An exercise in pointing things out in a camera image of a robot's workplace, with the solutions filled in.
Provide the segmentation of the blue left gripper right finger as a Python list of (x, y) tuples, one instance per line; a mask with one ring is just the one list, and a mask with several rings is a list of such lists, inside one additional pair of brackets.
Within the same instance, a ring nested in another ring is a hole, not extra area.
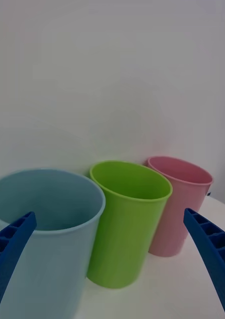
[(185, 209), (183, 221), (206, 266), (225, 312), (225, 232), (190, 208)]

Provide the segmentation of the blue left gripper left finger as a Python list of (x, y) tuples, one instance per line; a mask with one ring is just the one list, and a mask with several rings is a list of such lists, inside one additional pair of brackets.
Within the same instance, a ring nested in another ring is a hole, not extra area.
[(29, 212), (0, 231), (0, 303), (36, 226), (35, 213)]

